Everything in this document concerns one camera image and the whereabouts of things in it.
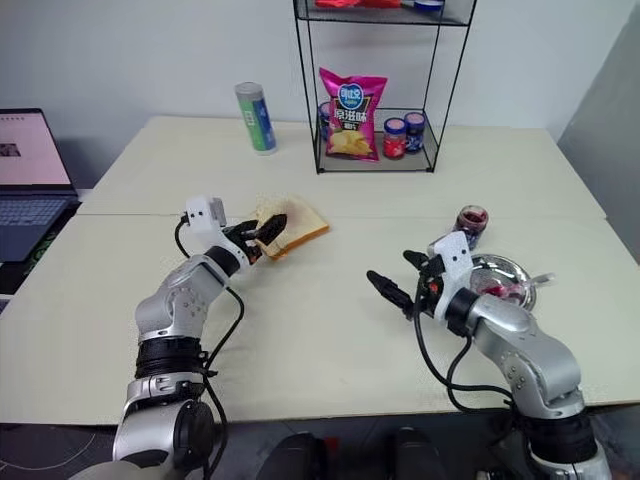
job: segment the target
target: potato chip bag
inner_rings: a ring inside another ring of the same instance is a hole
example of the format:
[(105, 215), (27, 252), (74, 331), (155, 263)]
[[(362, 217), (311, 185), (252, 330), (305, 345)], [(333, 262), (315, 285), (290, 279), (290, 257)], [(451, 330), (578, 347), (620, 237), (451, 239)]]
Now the potato chip bag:
[(387, 79), (341, 78), (324, 68), (320, 69), (320, 78), (331, 97), (327, 155), (349, 155), (377, 162), (373, 114)]

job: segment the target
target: white table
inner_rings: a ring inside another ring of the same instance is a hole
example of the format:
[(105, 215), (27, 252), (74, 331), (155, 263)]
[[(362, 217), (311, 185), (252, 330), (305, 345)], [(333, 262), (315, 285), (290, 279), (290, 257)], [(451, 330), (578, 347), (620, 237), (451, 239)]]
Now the white table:
[[(424, 249), (451, 219), (328, 219), (326, 235), (233, 278), (247, 314), (217, 361), (215, 382), (230, 419), (452, 410), (419, 356), (412, 327), (365, 278), (373, 268), (411, 290), (416, 273), (402, 251)], [(118, 421), (135, 367), (134, 309), (181, 261), (176, 220), (71, 220), (0, 316), (0, 422)], [(193, 239), (185, 241), (197, 250)], [(588, 404), (640, 400), (640, 272), (604, 220), (492, 219), (477, 251), (508, 256), (531, 274), (556, 272), (534, 313), (576, 355)], [(220, 338), (236, 308), (226, 295), (214, 303), (205, 346)], [(461, 341), (424, 325), (443, 371)], [(504, 384), (474, 350), (457, 379)], [(499, 402), (461, 398), (475, 406)]]
[(289, 192), (331, 217), (452, 221), (470, 203), (492, 218), (605, 217), (544, 130), (451, 127), (433, 175), (316, 175), (308, 126), (275, 129), (278, 152), (261, 157), (240, 120), (154, 118), (79, 214), (178, 214), (190, 196), (211, 193), (224, 199), (228, 215), (243, 217), (257, 195)]

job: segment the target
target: black wire rack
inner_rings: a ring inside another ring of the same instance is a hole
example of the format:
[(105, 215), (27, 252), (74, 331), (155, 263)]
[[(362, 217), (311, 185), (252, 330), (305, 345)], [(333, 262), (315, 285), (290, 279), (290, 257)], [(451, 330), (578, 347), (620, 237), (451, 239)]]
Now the black wire rack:
[[(449, 111), (458, 82), (477, 0), (445, 0), (441, 9), (432, 12), (416, 10), (413, 6), (405, 4), (403, 4), (402, 8), (384, 9), (362, 7), (321, 8), (316, 6), (315, 1), (316, 0), (293, 0), (293, 10), (316, 172), (434, 172), (449, 119)], [(313, 44), (313, 25), (318, 22), (398, 25), (404, 26), (405, 28), (422, 27), (436, 29), (435, 40), (430, 42), (429, 45), (426, 45), (426, 48), (429, 48), (431, 52), (426, 76), (422, 79), (425, 83), (422, 104), (412, 105), (413, 108), (383, 107), (376, 109), (374, 122), (375, 141), (380, 156), (379, 162), (363, 162), (347, 159), (347, 157), (329, 156), (326, 154), (326, 142), (320, 135), (321, 122), (318, 111), (319, 82), (316, 79), (318, 70), (315, 61), (316, 51)], [(464, 29), (465, 31), (459, 47), (455, 74), (447, 89), (448, 102), (446, 109), (444, 110), (443, 118), (437, 123), (437, 126), (434, 127), (430, 116), (431, 112), (427, 107), (427, 98), (434, 74), (438, 44), (442, 38), (441, 34), (448, 28)], [(415, 111), (422, 112), (427, 119), (422, 151), (407, 154), (401, 160), (385, 158), (382, 155), (384, 120), (390, 117), (404, 117), (406, 113)]]

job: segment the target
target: stainless steel bowl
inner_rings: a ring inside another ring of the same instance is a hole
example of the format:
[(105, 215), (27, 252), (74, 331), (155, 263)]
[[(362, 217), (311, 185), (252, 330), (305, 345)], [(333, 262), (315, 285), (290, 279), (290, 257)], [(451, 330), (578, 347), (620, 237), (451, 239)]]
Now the stainless steel bowl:
[(536, 287), (522, 285), (531, 277), (513, 260), (499, 255), (479, 254), (471, 257), (471, 289), (476, 293), (498, 293), (503, 300), (531, 311), (536, 304)]

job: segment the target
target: jar lid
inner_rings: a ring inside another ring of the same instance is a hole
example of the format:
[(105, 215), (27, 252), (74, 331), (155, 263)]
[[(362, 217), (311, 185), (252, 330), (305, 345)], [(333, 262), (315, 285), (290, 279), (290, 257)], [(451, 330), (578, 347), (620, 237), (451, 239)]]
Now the jar lid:
[(330, 112), (329, 102), (321, 103), (318, 109), (320, 110), (320, 115), (322, 115), (323, 117), (329, 118), (329, 112)]
[(401, 118), (389, 118), (384, 122), (384, 131), (394, 135), (399, 135), (407, 131), (407, 125)]
[(404, 116), (404, 121), (409, 127), (424, 127), (426, 118), (422, 112), (410, 112)]

